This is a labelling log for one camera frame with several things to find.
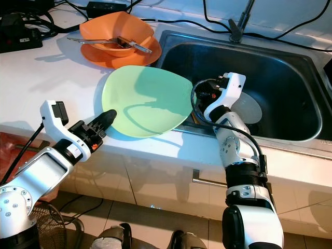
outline white countertop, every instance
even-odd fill
[[[184,29],[177,25],[152,25],[156,28],[156,38],[170,27],[212,38],[228,38],[188,26]],[[43,41],[42,48],[0,55],[0,131],[32,135],[41,123],[39,108],[44,100],[65,103],[70,120],[67,127],[79,120],[89,122],[101,113],[101,92],[113,70],[91,64],[81,55],[80,45],[66,39],[78,36],[78,31],[59,34]],[[253,38],[245,38],[243,43],[309,55],[323,78],[322,66],[331,58],[327,53]],[[134,139],[113,128],[107,135],[102,150],[222,171],[217,140],[210,137],[170,131],[157,137]],[[43,132],[39,137],[47,139]],[[332,161],[265,147],[262,150],[267,155],[270,181],[303,182],[313,184],[317,190],[332,192]]]

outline white wall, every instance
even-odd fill
[[[123,2],[126,4],[130,2],[130,0],[102,1]],[[286,31],[299,23],[317,16],[324,8],[326,1],[327,0],[256,0],[248,23],[277,29],[280,30],[280,32]],[[75,0],[73,2],[82,3],[84,5],[88,0]],[[246,4],[247,0],[206,0],[208,16],[224,19],[222,20],[224,23],[227,23],[227,19],[229,18],[233,18],[237,21],[242,11],[245,9]],[[140,5],[150,5],[203,15],[202,0],[143,0]],[[323,16],[313,23],[300,27],[296,32],[332,40],[332,3]]]

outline orange plate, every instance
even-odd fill
[[[155,62],[161,56],[161,47],[154,37],[151,37],[145,47],[152,50],[153,53],[144,53],[136,50],[136,53],[127,57],[114,57],[89,44],[81,46],[81,53],[88,61],[95,65],[117,69],[128,65],[146,66]]]
[[[145,46],[154,34],[149,24],[124,11],[93,18],[79,26],[84,39],[111,39],[122,36]],[[93,44],[92,47],[107,51],[112,56],[126,57],[134,48],[119,48],[110,44]]]

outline tile floor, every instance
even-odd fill
[[[52,204],[60,209],[77,194],[59,192]],[[63,215],[72,216],[97,206],[101,199],[83,196],[62,210]],[[95,210],[79,218],[85,226],[81,249],[89,248],[96,236],[112,225],[127,222],[133,237],[146,241],[157,248],[169,246],[172,232],[183,230],[193,232],[206,244],[208,249],[224,249],[221,222],[191,215],[168,212],[111,200],[104,200]],[[73,247],[75,231],[72,224],[67,226],[68,248]],[[285,233],[285,249],[330,249],[332,240]]]

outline stainless steel sink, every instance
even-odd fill
[[[245,75],[243,91],[262,110],[262,119],[247,126],[262,146],[332,159],[332,99],[309,57],[173,31],[164,31],[160,44],[154,66],[193,84],[227,72]],[[214,136],[191,117],[177,130]]]

